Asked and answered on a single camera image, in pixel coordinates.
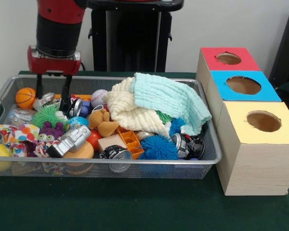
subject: yellow box top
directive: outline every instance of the yellow box top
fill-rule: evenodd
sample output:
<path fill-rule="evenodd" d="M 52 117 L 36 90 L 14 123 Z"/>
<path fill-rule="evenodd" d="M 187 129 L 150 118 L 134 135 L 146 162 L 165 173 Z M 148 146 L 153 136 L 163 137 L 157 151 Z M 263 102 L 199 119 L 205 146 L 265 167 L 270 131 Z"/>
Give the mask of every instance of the yellow box top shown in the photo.
<path fill-rule="evenodd" d="M 241 143 L 289 144 L 289 110 L 280 102 L 224 102 Z"/>

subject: green spiky ball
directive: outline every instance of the green spiky ball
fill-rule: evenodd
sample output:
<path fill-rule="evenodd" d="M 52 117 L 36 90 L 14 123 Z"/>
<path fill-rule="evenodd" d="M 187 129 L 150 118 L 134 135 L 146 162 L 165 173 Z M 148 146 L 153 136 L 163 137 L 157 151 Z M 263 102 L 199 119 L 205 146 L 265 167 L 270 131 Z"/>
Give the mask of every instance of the green spiky ball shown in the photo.
<path fill-rule="evenodd" d="M 67 121 L 59 119 L 55 113 L 59 110 L 57 105 L 44 106 L 39 109 L 32 120 L 32 124 L 42 129 L 46 121 L 51 122 L 52 127 L 55 128 L 58 122 L 63 123 L 64 131 L 66 131 Z"/>

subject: orange basketball toy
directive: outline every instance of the orange basketball toy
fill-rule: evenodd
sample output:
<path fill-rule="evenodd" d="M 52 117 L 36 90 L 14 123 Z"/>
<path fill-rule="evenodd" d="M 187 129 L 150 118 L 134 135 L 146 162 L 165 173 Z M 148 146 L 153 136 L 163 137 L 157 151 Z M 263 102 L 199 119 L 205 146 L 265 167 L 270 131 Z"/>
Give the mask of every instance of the orange basketball toy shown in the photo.
<path fill-rule="evenodd" d="M 35 101 L 35 90 L 32 88 L 21 88 L 15 97 L 17 106 L 32 109 Z"/>

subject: wire mesh basket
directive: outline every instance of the wire mesh basket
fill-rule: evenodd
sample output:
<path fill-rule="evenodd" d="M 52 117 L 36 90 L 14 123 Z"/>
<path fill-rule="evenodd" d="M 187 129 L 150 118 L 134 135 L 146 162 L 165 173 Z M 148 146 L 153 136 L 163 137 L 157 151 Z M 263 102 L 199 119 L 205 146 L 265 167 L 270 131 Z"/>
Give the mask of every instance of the wire mesh basket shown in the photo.
<path fill-rule="evenodd" d="M 92 94 L 98 89 L 111 90 L 120 83 L 122 77 L 73 77 L 70 93 Z M 173 79 L 192 87 L 207 104 L 201 85 L 194 79 Z M 61 93 L 64 77 L 43 77 L 44 92 Z M 16 108 L 15 95 L 24 87 L 35 88 L 36 77 L 18 75 L 10 78 L 0 91 L 0 124 L 8 123 L 9 112 Z M 212 121 L 202 128 L 206 144 L 205 152 L 199 161 L 194 160 L 108 160 L 0 157 L 0 162 L 9 162 L 10 167 L 0 176 L 31 177 L 90 177 L 90 178 L 165 178 L 165 179 L 203 179 L 211 166 L 222 157 Z M 124 166 L 124 172 L 112 169 Z"/>

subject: light blue towel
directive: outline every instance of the light blue towel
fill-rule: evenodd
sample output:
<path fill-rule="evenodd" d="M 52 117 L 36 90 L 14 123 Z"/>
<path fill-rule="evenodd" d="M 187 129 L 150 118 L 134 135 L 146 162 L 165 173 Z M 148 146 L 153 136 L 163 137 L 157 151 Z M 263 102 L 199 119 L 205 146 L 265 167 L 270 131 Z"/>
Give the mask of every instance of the light blue towel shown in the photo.
<path fill-rule="evenodd" d="M 182 118 L 188 135 L 198 135 L 211 114 L 202 99 L 188 85 L 161 76 L 135 73 L 131 84 L 135 105 Z"/>

